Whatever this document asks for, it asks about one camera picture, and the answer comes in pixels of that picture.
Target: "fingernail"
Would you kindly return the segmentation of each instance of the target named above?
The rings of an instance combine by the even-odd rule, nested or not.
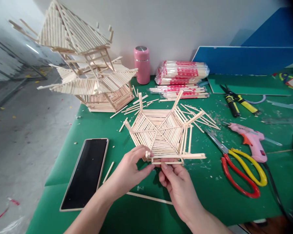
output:
[[[164,170],[166,170],[166,169],[168,168],[167,164],[164,163],[164,162],[161,162],[160,165],[161,165],[161,167],[162,167]]]

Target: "smartphone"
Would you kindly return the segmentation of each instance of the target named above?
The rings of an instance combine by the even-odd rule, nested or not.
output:
[[[86,139],[80,151],[60,211],[82,210],[100,185],[107,138]]]

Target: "forearm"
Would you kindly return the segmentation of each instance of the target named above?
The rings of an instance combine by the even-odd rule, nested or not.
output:
[[[232,232],[214,215],[209,213],[207,210],[200,212],[195,215],[193,219],[187,223],[187,226],[190,228],[192,233],[230,233]]]
[[[65,234],[99,233],[107,212],[115,201],[109,194],[108,187],[101,186]]]

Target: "scissor blade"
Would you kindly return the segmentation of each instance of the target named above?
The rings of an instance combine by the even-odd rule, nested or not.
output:
[[[209,137],[216,143],[216,145],[218,146],[218,148],[223,152],[228,154],[229,153],[229,149],[227,147],[225,147],[223,144],[220,143],[219,140],[217,140],[217,138],[207,129],[204,129],[204,131],[207,132],[207,134],[209,135]]]
[[[222,88],[222,90],[223,90],[225,93],[228,93],[228,92],[229,92],[229,90],[226,89],[224,86],[220,85],[220,87]]]

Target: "yellow and black pliers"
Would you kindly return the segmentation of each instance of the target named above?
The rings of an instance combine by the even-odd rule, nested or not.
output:
[[[255,107],[253,107],[251,104],[249,104],[247,101],[245,101],[241,95],[237,95],[236,93],[232,92],[228,86],[226,85],[226,87],[220,85],[220,87],[222,88],[222,90],[226,93],[225,98],[226,101],[228,103],[228,106],[231,110],[231,113],[233,115],[233,117],[237,118],[240,117],[240,111],[235,103],[235,101],[237,101],[238,103],[240,103],[242,106],[244,106],[246,109],[248,109],[250,112],[252,112],[253,115],[259,115],[261,114],[261,112],[259,110],[257,110]]]

